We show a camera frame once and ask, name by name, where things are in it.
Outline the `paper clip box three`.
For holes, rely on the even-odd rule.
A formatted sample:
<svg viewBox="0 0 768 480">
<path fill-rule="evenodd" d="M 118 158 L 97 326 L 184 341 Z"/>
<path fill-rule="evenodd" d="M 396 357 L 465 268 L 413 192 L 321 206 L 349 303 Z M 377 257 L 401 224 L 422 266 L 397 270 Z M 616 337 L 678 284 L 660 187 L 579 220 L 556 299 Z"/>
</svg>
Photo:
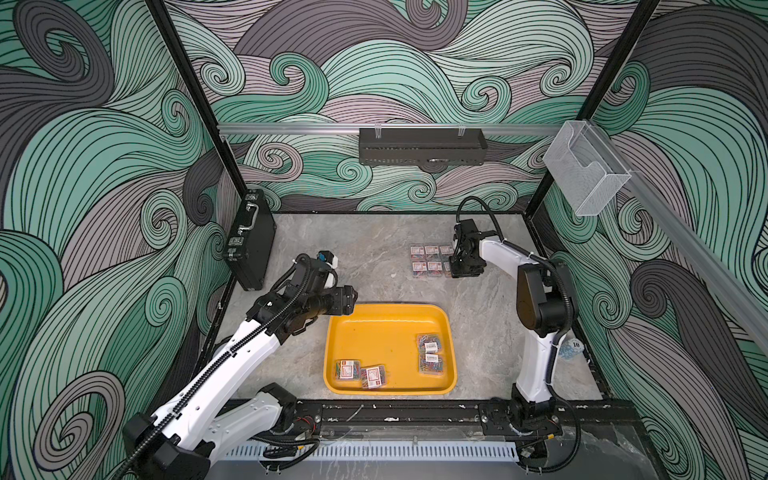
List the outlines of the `paper clip box three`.
<svg viewBox="0 0 768 480">
<path fill-rule="evenodd" d="M 438 245 L 425 245 L 424 252 L 427 262 L 438 262 L 441 260 L 440 248 Z"/>
</svg>

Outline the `paper clip box one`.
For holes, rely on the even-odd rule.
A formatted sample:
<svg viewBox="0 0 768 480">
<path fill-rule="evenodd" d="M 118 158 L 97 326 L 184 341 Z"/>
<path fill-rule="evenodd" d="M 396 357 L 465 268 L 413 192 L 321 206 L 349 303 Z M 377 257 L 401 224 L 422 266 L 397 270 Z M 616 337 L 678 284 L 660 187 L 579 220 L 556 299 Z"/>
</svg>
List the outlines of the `paper clip box one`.
<svg viewBox="0 0 768 480">
<path fill-rule="evenodd" d="M 451 245 L 440 245 L 439 252 L 443 260 L 448 260 L 454 254 L 454 248 Z"/>
</svg>

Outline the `paper clip box four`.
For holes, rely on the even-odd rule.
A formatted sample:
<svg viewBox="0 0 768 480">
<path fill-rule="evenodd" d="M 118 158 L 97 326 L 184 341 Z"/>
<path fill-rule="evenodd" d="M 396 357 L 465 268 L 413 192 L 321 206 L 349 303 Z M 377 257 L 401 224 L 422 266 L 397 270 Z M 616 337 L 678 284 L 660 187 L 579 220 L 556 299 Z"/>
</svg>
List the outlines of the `paper clip box four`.
<svg viewBox="0 0 768 480">
<path fill-rule="evenodd" d="M 442 277 L 444 275 L 443 273 L 443 264 L 441 261 L 428 261 L 427 262 L 427 272 L 430 277 Z"/>
</svg>

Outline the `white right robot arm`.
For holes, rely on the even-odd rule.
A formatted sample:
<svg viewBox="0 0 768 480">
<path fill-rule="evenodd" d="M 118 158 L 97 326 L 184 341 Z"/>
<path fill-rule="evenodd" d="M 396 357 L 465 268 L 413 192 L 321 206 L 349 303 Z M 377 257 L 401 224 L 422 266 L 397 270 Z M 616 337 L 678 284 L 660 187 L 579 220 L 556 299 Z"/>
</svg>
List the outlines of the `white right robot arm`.
<svg viewBox="0 0 768 480">
<path fill-rule="evenodd" d="M 575 289 L 566 266 L 508 240 L 490 206 L 468 196 L 455 214 L 451 276 L 478 277 L 489 264 L 515 281 L 517 317 L 527 330 L 508 415 L 513 429 L 528 433 L 565 403 L 554 390 L 553 376 L 559 347 L 578 313 Z"/>
</svg>

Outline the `paper clip box five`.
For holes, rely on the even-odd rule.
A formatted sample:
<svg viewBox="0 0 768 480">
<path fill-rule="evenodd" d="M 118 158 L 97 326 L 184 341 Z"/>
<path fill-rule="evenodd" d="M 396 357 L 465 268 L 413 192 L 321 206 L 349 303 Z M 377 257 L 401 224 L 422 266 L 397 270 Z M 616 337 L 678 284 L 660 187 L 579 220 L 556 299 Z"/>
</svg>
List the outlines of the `paper clip box five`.
<svg viewBox="0 0 768 480">
<path fill-rule="evenodd" d="M 428 276 L 428 264 L 425 261 L 413 261 L 411 263 L 412 276 L 423 278 Z"/>
</svg>

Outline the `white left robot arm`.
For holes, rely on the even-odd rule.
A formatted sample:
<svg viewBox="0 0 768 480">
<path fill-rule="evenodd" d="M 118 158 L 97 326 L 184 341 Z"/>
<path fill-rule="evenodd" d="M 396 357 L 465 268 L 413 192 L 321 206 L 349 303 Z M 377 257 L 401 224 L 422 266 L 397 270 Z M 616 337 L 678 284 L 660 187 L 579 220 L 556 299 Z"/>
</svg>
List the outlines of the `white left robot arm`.
<svg viewBox="0 0 768 480">
<path fill-rule="evenodd" d="M 354 311 L 357 291 L 338 280 L 328 250 L 298 255 L 260 296 L 225 346 L 171 400 L 152 414 L 135 414 L 123 428 L 126 457 L 113 473 L 122 479 L 203 479 L 226 453 L 262 433 L 293 425 L 297 399 L 276 383 L 226 411 L 244 381 L 290 337 L 321 316 Z"/>
</svg>

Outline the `paper clip box seven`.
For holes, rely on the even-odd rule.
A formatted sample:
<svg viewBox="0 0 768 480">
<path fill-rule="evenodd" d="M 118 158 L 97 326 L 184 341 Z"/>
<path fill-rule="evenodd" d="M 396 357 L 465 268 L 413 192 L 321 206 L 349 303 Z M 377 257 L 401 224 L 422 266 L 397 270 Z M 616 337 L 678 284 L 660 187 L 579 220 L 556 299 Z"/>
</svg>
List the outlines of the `paper clip box seven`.
<svg viewBox="0 0 768 480">
<path fill-rule="evenodd" d="M 363 390 L 382 388 L 387 384 L 386 368 L 384 365 L 362 367 L 360 379 Z"/>
</svg>

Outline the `paper clip box nine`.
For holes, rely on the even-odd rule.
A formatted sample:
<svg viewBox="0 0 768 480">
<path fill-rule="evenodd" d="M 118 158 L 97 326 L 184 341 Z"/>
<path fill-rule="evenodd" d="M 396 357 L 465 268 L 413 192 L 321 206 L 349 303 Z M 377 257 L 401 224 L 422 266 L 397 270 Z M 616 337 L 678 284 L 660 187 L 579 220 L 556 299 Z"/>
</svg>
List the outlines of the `paper clip box nine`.
<svg viewBox="0 0 768 480">
<path fill-rule="evenodd" d="M 442 342 L 437 334 L 418 335 L 417 347 L 421 353 L 425 354 L 439 354 L 442 352 Z"/>
</svg>

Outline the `paper clip box eleven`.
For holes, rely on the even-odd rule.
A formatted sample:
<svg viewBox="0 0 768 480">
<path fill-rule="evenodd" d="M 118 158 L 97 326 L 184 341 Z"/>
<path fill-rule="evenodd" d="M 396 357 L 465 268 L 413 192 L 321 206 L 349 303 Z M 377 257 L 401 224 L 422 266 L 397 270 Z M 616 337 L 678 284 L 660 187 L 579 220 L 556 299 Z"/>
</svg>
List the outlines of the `paper clip box eleven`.
<svg viewBox="0 0 768 480">
<path fill-rule="evenodd" d="M 412 262 L 422 262 L 426 260 L 426 253 L 422 244 L 413 244 L 409 247 L 410 259 Z"/>
</svg>

